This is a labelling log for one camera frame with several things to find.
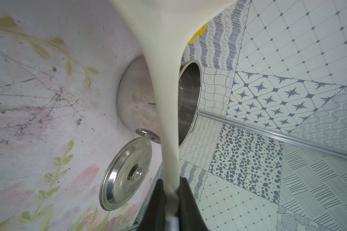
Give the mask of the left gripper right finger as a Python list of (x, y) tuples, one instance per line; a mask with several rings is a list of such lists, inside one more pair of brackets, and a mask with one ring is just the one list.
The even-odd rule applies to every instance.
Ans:
[(179, 187), (179, 230), (180, 231), (208, 231), (194, 195), (186, 178), (180, 178)]

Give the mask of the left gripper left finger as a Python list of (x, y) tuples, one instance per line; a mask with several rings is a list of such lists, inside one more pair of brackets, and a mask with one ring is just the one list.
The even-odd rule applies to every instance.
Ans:
[(138, 231), (163, 231), (165, 226), (165, 192), (158, 179)]

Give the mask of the cream spoon with grey handle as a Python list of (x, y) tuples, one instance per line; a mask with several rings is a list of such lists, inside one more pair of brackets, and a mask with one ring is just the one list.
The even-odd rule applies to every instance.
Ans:
[(142, 48), (162, 129), (164, 231), (179, 230), (178, 80), (183, 51), (194, 34), (231, 1), (113, 1)]

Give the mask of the stainless steel stock pot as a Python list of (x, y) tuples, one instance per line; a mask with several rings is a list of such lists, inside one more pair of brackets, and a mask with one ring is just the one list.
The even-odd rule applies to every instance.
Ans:
[[(181, 66), (178, 80), (179, 144), (194, 130), (198, 117), (201, 78), (197, 61), (191, 60)], [(135, 59), (123, 74), (118, 88), (117, 111), (128, 130), (152, 142), (161, 142), (156, 100), (144, 57)]]

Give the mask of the stainless steel pot lid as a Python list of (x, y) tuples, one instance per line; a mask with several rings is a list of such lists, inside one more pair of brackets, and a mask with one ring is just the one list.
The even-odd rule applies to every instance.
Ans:
[(118, 152), (100, 187), (99, 201), (104, 210), (116, 210), (134, 196), (148, 173), (151, 158), (151, 143), (143, 137), (131, 140)]

